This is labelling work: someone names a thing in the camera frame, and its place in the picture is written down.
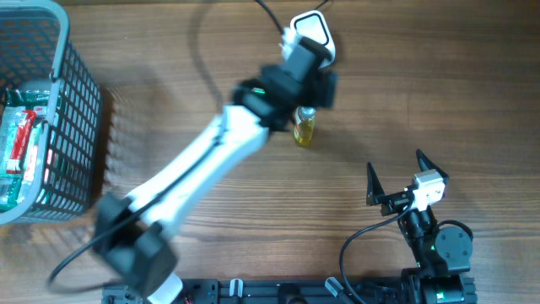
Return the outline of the green sponge pack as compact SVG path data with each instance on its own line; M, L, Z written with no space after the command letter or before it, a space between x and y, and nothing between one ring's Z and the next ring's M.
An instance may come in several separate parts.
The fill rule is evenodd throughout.
M8 90L1 117L1 210L23 203L35 179L48 90Z

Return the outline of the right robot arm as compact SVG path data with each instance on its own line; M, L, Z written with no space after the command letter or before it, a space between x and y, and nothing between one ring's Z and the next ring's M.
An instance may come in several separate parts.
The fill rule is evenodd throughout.
M457 220L438 221L432 206L445 196L449 175L424 152L416 151L420 169L401 192L386 194L374 166L367 165L366 204L381 206L383 216L396 215L400 231L417 263L401 273L401 303L466 304L478 296L471 270L473 232Z

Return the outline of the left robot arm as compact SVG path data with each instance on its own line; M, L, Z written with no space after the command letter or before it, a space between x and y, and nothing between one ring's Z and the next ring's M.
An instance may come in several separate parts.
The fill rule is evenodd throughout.
M335 53L298 35L280 64L234 87L207 128L171 163L124 198L98 202L95 223L99 255L137 296L172 303L183 289L170 240L195 204L245 158L282 132L300 106L330 108L337 75L327 70Z

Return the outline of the yellow dish soap bottle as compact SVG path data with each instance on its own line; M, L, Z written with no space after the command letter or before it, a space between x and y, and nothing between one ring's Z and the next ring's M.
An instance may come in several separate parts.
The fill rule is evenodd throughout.
M316 109L299 106L294 111L293 123L295 142L302 147L309 146L316 124Z

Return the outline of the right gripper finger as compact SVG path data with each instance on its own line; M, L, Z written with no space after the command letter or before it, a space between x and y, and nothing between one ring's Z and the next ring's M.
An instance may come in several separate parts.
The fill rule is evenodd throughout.
M376 175L375 168L368 162L367 169L367 188L366 188L366 204L374 206L380 204L379 199L385 196L384 189Z
M431 161L421 149L416 150L416 158L421 171L436 170L444 180L449 179L449 175Z

